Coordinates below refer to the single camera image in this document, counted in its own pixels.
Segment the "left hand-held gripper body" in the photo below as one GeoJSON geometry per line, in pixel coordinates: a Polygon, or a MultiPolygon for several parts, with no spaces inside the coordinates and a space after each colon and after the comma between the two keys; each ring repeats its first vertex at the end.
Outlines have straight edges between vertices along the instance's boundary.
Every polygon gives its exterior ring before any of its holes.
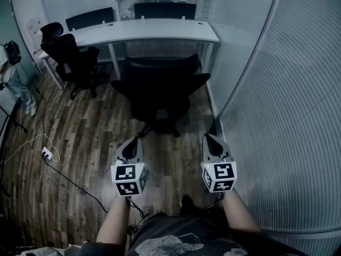
{"type": "Polygon", "coordinates": [[[148,181],[144,158],[135,161],[117,158],[111,166],[111,178],[119,196],[142,194],[148,181]]]}

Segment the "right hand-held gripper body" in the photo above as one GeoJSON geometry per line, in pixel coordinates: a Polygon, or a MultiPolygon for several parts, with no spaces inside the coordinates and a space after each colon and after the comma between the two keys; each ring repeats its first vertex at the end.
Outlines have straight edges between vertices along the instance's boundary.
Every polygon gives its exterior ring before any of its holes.
{"type": "Polygon", "coordinates": [[[231,191],[237,181],[237,164],[230,156],[205,156],[201,177],[210,193],[231,191]]]}

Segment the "black mesh office chair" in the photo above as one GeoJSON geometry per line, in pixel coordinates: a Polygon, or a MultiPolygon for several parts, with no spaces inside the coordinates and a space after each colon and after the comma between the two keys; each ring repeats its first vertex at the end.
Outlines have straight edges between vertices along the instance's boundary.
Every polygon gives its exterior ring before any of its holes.
{"type": "Polygon", "coordinates": [[[197,72],[199,56],[166,60],[127,57],[121,78],[111,86],[131,103],[132,116],[145,123],[138,136],[148,131],[179,137],[178,119],[190,108],[189,96],[210,79],[197,72]]]}

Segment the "person's right forearm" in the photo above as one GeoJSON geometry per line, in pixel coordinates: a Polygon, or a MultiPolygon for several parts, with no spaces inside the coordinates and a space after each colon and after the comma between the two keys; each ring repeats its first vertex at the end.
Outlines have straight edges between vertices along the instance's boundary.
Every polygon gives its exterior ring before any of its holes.
{"type": "Polygon", "coordinates": [[[261,232],[261,228],[256,219],[248,211],[244,202],[235,190],[224,193],[222,204],[227,222],[231,229],[249,233],[261,232]]]}

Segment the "person's left forearm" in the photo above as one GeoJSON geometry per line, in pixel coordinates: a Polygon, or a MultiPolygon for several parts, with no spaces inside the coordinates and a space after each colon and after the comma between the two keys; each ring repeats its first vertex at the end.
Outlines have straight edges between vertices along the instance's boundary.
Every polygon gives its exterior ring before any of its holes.
{"type": "Polygon", "coordinates": [[[116,196],[101,226],[97,243],[125,245],[127,239],[130,205],[126,197],[116,196]]]}

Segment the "black office chair with headrest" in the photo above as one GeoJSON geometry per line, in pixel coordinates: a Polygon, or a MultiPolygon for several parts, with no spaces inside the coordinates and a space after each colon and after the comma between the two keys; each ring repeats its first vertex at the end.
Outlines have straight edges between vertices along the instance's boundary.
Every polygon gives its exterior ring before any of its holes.
{"type": "Polygon", "coordinates": [[[70,98],[73,100],[77,92],[84,89],[89,89],[91,97],[96,98],[96,87],[109,78],[97,68],[100,50],[89,47],[80,51],[73,34],[64,34],[63,26],[58,22],[49,23],[40,30],[40,46],[57,63],[57,74],[64,82],[75,84],[70,98]]]}

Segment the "person's dark trousers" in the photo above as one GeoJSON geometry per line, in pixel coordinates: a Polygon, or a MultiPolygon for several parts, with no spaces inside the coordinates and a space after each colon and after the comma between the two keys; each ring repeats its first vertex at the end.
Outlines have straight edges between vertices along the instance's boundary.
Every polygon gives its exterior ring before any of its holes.
{"type": "Polygon", "coordinates": [[[195,205],[183,205],[180,208],[179,215],[206,218],[213,223],[227,223],[223,209],[215,206],[210,209],[206,209],[203,207],[197,207],[195,205]]]}

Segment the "person's black shoe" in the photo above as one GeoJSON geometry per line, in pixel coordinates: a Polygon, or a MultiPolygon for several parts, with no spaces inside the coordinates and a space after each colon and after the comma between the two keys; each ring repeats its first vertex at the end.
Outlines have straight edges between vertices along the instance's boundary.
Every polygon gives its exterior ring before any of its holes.
{"type": "Polygon", "coordinates": [[[180,206],[180,215],[192,215],[197,210],[193,199],[187,194],[182,195],[180,199],[180,206]]]}

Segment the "person's dark printed shirt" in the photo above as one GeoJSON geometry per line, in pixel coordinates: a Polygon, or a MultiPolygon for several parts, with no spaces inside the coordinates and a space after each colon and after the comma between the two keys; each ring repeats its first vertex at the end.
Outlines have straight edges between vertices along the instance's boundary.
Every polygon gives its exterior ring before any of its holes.
{"type": "Polygon", "coordinates": [[[264,233],[232,230],[227,234],[210,220],[157,215],[136,232],[130,248],[84,243],[77,256],[307,256],[264,233]]]}

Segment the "side partition window blinds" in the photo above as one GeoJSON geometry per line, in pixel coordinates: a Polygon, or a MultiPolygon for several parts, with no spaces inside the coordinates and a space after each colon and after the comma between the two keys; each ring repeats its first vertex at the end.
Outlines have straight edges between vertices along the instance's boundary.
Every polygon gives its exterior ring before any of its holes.
{"type": "Polygon", "coordinates": [[[236,190],[274,239],[341,256],[341,0],[214,0],[209,23],[236,190]]]}

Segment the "black tripod stand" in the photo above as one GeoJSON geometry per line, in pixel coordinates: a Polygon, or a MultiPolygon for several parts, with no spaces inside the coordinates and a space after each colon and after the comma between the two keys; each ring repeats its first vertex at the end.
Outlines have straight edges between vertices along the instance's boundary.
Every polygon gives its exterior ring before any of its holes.
{"type": "Polygon", "coordinates": [[[27,132],[27,129],[23,125],[18,123],[1,105],[0,105],[0,109],[5,113],[6,117],[10,120],[10,122],[14,124],[14,126],[18,126],[22,128],[25,133],[27,132]]]}

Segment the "white desk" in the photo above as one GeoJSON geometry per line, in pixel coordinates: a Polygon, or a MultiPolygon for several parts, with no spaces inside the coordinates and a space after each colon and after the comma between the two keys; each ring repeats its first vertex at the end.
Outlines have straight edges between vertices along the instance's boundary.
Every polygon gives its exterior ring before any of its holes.
{"type": "Polygon", "coordinates": [[[71,32],[78,47],[107,45],[111,55],[116,77],[120,79],[118,60],[114,43],[148,40],[178,39],[202,42],[207,45],[202,62],[202,72],[209,72],[209,61],[214,44],[219,39],[208,22],[187,19],[135,19],[103,23],[71,32]]]}

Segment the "black desk divider panel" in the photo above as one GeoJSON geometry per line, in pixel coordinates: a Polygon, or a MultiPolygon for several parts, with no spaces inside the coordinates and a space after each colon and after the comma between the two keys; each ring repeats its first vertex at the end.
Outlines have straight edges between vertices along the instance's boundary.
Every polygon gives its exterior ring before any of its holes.
{"type": "Polygon", "coordinates": [[[103,23],[114,22],[115,15],[112,7],[106,7],[95,11],[86,12],[66,19],[69,31],[79,30],[103,23]]]}
{"type": "Polygon", "coordinates": [[[136,3],[134,13],[136,19],[194,20],[196,5],[176,2],[136,3]]]}

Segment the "white water dispenser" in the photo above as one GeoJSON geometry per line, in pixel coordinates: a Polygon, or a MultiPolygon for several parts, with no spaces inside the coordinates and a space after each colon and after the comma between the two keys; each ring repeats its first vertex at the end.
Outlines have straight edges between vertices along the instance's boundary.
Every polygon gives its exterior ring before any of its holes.
{"type": "Polygon", "coordinates": [[[40,45],[43,40],[43,33],[41,31],[42,26],[43,24],[39,17],[30,18],[26,24],[28,38],[33,46],[34,52],[40,50],[40,45]]]}

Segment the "whiteboard with dark frame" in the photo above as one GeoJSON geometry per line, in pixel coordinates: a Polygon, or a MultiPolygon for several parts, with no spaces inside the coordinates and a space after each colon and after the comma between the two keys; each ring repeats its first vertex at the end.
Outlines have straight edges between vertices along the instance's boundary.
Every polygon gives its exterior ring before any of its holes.
{"type": "Polygon", "coordinates": [[[28,20],[32,17],[39,17],[43,26],[48,24],[48,18],[46,15],[46,10],[43,0],[11,0],[12,7],[14,10],[14,16],[16,18],[17,24],[23,41],[27,47],[27,50],[34,61],[34,64],[38,67],[39,71],[45,69],[42,59],[38,56],[41,54],[42,50],[34,52],[33,46],[28,38],[28,32],[26,29],[26,24],[28,20]]]}

